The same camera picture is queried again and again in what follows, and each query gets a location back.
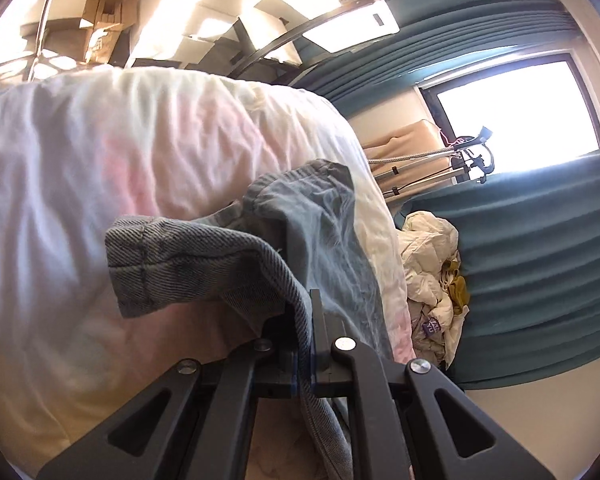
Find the cardboard boxes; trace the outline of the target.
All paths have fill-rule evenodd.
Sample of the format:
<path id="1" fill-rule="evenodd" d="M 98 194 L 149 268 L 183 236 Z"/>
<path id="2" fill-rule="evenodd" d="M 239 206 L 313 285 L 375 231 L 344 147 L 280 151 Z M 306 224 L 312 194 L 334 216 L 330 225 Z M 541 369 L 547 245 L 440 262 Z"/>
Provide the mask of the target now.
<path id="1" fill-rule="evenodd" d="M 109 62 L 122 32 L 136 24 L 137 9 L 137 0 L 85 0 L 80 29 L 87 30 L 87 63 Z"/>

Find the teal curtain by window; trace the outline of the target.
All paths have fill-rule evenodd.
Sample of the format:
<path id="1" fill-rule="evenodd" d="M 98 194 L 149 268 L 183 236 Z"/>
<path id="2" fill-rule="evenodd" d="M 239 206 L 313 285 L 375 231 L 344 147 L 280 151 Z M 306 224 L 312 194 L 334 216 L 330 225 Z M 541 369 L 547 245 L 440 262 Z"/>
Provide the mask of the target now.
<path id="1" fill-rule="evenodd" d="M 385 0 L 399 29 L 335 54 L 297 81 L 351 117 L 446 70 L 576 38 L 559 0 Z"/>

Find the beige cloth over radiator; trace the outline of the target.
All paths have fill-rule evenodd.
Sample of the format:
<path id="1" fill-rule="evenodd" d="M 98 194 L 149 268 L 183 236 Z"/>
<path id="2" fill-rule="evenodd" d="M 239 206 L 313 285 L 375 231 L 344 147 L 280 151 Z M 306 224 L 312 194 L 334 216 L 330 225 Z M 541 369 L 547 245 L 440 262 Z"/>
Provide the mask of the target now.
<path id="1" fill-rule="evenodd" d="M 432 188 L 454 183 L 451 157 L 440 156 L 429 162 L 424 158 L 400 160 L 445 148 L 441 130 L 433 122 L 420 120 L 363 146 L 370 169 L 390 204 Z"/>

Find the metal tripod stand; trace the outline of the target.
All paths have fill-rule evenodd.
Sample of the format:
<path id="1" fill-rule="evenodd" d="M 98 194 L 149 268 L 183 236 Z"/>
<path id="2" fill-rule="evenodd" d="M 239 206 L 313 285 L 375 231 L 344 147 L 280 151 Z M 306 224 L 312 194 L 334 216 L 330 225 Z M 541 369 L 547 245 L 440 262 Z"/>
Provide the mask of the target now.
<path id="1" fill-rule="evenodd" d="M 458 139 L 432 151 L 398 154 L 406 147 L 405 136 L 393 136 L 384 144 L 364 148 L 370 171 L 387 205 L 444 184 L 474 179 L 486 183 L 494 173 L 494 155 L 488 147 L 493 132 L 482 127 L 476 136 Z"/>

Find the blue denim jeans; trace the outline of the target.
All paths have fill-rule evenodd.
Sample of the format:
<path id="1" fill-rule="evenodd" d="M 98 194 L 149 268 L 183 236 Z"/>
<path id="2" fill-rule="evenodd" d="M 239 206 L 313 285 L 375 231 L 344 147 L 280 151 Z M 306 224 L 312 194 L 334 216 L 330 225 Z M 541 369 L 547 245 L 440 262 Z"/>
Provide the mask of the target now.
<path id="1" fill-rule="evenodd" d="M 120 217 L 105 236 L 110 280 L 126 318 L 210 299 L 224 301 L 252 328 L 291 312 L 302 415 L 333 479 L 352 478 L 351 448 L 329 402 L 310 386 L 310 290 L 356 339 L 391 354 L 378 279 L 354 213 L 350 169 L 317 159 L 257 178 L 243 198 L 211 216 Z"/>

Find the mustard yellow garment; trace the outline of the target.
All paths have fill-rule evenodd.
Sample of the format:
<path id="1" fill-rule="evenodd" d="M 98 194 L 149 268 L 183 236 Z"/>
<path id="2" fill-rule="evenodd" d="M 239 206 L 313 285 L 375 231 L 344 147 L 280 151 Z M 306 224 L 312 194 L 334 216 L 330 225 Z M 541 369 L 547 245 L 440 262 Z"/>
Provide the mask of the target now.
<path id="1" fill-rule="evenodd" d="M 454 313 L 460 315 L 464 307 L 469 306 L 470 293 L 464 276 L 460 274 L 460 262 L 458 260 L 446 260 L 443 263 L 441 283 L 443 289 L 451 298 Z"/>

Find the pastel rainbow duvet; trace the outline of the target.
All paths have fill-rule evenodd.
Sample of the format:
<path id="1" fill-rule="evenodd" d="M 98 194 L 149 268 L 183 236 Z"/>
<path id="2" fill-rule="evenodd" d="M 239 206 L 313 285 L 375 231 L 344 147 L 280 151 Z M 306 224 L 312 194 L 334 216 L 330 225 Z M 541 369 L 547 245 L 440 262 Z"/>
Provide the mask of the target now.
<path id="1" fill-rule="evenodd" d="M 105 234 L 121 216 L 193 220 L 262 174 L 350 169 L 354 228 L 379 285 L 390 356 L 414 358 L 396 228 L 350 124 L 304 90 L 190 70 L 89 70 L 0 88 L 0 450 L 52 458 L 178 359 L 249 337 L 222 304 L 127 320 Z"/>

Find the cream puffer jacket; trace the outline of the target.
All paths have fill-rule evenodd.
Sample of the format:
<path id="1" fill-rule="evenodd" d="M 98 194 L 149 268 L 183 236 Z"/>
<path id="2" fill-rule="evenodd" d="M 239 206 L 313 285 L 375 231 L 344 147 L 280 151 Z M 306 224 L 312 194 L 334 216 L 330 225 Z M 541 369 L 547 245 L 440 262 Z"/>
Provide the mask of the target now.
<path id="1" fill-rule="evenodd" d="M 416 356 L 442 368 L 455 359 L 469 313 L 469 306 L 460 315 L 454 313 L 441 283 L 446 260 L 456 259 L 462 265 L 459 239 L 451 222 L 429 211 L 408 214 L 398 229 L 413 347 Z"/>

